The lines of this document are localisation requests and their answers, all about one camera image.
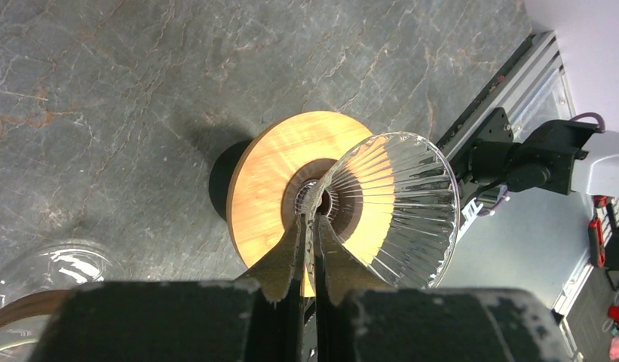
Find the round wooden dripper stand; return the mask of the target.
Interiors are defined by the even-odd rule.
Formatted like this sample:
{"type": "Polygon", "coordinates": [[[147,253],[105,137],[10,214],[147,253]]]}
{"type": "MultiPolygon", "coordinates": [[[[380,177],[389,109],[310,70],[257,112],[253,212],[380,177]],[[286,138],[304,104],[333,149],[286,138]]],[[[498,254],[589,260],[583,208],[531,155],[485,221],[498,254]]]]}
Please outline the round wooden dripper stand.
{"type": "Polygon", "coordinates": [[[228,230],[250,268],[293,221],[302,184],[320,179],[343,155],[372,136],[341,113],[313,111],[279,121],[260,133],[239,159],[226,201],[228,230]]]}

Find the clear ribbed glass dripper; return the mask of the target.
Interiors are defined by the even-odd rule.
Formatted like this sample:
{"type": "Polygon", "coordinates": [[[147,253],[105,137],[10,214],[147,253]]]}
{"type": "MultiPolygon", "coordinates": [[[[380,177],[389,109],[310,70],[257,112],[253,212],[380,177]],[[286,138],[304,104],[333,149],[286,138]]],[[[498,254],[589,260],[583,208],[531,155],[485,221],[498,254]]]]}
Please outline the clear ribbed glass dripper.
{"type": "Polygon", "coordinates": [[[455,249],[460,196],[446,156],[410,132],[374,135],[348,150],[297,198],[327,217],[336,240],[395,287],[432,288],[455,249]]]}

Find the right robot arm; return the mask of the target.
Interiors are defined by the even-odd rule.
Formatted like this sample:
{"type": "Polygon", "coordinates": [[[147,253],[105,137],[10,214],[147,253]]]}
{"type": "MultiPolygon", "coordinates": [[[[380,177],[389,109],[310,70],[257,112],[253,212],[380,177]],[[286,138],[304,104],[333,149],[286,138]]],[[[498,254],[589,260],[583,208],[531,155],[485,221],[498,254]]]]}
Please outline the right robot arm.
{"type": "Polygon", "coordinates": [[[619,198],[619,132],[606,130],[595,112],[553,119],[516,141],[502,107],[494,109],[451,157],[457,180],[477,188],[472,201],[505,186],[509,192],[577,192],[595,202],[619,198]]]}

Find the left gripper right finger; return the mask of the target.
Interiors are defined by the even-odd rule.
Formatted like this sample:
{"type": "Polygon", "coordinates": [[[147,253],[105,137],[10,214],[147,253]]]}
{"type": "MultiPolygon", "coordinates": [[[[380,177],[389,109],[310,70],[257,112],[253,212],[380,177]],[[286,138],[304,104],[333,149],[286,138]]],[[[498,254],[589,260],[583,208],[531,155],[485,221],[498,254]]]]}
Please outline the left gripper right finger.
{"type": "Polygon", "coordinates": [[[314,232],[315,284],[318,297],[333,306],[352,290],[387,290],[389,284],[371,272],[339,242],[328,218],[316,215],[314,232]]]}

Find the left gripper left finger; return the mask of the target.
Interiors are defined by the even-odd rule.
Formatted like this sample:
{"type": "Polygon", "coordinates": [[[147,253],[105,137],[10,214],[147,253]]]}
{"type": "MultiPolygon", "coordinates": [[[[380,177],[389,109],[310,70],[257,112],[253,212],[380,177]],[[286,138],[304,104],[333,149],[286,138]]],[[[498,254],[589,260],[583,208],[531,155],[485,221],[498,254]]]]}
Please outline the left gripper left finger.
{"type": "Polygon", "coordinates": [[[306,215],[299,214],[277,244],[237,281],[255,281],[268,302],[302,298],[305,273],[306,215]]]}

